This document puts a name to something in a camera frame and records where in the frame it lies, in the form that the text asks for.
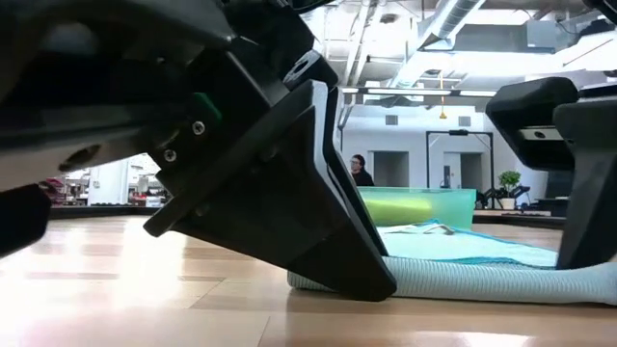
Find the small background potted plant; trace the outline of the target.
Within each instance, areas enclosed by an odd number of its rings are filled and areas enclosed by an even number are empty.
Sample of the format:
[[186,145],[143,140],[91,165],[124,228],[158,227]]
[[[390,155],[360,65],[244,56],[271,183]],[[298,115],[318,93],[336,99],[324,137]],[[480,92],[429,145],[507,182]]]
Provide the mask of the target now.
[[517,171],[505,171],[498,176],[498,181],[501,186],[500,203],[504,210],[514,210],[516,198],[514,190],[518,187],[521,179],[521,174]]

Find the overhead light bar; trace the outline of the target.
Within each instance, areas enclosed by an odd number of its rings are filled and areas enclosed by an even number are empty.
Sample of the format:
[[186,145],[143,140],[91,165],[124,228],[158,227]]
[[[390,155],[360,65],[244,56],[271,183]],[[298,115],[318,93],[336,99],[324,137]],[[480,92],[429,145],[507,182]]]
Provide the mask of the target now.
[[456,90],[456,89],[394,89],[394,88],[343,88],[348,94],[376,95],[419,95],[419,96],[452,96],[452,97],[493,97],[495,91]]

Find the black background frame stand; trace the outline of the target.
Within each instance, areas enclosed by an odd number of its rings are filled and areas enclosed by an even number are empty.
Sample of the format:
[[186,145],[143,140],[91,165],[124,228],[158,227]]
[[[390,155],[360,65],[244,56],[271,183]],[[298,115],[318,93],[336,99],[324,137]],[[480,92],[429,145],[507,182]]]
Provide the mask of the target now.
[[491,132],[426,131],[425,161],[427,188],[484,193],[496,186]]

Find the silver ventilation duct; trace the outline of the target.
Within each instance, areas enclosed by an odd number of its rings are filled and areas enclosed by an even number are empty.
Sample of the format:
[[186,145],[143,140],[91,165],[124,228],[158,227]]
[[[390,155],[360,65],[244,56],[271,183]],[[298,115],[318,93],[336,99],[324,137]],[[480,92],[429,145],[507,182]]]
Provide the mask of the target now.
[[411,88],[429,67],[433,51],[453,49],[456,35],[471,13],[486,0],[439,0],[434,13],[419,22],[411,21],[411,34],[406,40],[404,61],[389,81],[391,88]]

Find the dark cabinet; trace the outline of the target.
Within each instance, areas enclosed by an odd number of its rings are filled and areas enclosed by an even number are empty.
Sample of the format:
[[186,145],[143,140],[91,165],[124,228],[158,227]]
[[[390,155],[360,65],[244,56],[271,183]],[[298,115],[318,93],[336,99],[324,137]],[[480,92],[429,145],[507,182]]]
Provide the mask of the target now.
[[543,211],[549,211],[552,217],[565,217],[573,182],[573,172],[549,172],[545,196],[538,199],[538,207]]

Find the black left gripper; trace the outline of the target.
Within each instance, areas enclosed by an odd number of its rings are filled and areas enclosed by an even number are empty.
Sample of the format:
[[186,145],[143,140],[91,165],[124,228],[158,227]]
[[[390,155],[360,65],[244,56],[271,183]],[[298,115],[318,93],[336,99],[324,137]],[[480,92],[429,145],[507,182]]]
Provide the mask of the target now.
[[0,255],[39,241],[47,176],[150,155],[170,192],[148,233],[245,254],[242,188],[297,177],[284,137],[336,75],[304,13],[333,0],[0,0]]

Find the red background equipment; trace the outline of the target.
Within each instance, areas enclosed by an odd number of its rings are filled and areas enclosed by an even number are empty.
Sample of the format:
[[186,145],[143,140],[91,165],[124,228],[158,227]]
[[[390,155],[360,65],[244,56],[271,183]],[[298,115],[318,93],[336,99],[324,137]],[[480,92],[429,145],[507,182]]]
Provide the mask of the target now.
[[63,205],[66,201],[64,183],[57,178],[47,178],[39,183],[39,187],[49,197],[53,205]]

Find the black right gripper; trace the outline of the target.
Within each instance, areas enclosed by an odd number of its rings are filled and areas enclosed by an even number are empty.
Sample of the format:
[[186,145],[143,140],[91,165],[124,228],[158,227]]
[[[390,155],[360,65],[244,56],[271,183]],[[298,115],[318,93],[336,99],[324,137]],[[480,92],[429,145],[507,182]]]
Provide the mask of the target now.
[[557,267],[601,264],[617,254],[617,82],[578,89],[566,77],[502,87],[486,114],[533,170],[572,171]]

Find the white pillar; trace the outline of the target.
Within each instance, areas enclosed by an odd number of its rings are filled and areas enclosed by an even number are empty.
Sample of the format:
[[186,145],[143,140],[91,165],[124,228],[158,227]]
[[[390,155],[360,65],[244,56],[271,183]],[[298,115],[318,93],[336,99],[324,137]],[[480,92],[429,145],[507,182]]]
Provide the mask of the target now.
[[127,203],[128,169],[128,159],[90,168],[88,205]]

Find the black aluminium table frame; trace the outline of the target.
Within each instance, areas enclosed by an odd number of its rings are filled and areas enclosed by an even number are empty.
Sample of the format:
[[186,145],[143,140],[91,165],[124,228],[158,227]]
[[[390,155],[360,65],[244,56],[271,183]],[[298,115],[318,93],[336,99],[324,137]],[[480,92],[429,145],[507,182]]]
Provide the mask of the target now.
[[[157,208],[104,205],[104,206],[54,206],[49,213],[49,219],[69,220],[83,218],[105,218],[123,216],[151,216]],[[482,225],[508,225],[515,227],[537,227],[546,229],[563,229],[564,217],[550,217],[538,214],[505,213],[496,210],[476,210],[472,222]]]

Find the person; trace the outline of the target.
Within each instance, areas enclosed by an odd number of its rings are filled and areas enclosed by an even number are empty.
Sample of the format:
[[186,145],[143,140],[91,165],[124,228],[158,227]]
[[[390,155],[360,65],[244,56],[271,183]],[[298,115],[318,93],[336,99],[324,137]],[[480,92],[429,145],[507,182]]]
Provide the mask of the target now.
[[352,156],[351,174],[357,186],[373,186],[374,181],[370,173],[365,168],[365,159],[360,154]]

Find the teal plastic basket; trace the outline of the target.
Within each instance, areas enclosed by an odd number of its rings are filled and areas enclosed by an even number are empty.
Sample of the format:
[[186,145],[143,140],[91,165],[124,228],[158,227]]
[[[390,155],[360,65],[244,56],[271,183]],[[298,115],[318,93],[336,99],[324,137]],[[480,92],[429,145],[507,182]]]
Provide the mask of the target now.
[[433,189],[405,187],[359,187],[366,200],[427,200],[433,208],[432,218],[419,223],[440,222],[450,227],[471,229],[476,191],[471,189]]

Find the light blue microfiber towel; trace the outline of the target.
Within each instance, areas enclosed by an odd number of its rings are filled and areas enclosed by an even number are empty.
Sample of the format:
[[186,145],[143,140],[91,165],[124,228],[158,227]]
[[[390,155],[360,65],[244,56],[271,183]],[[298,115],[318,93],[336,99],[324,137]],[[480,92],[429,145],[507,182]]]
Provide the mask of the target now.
[[399,298],[617,307],[617,263],[558,270],[554,250],[429,220],[378,227]]

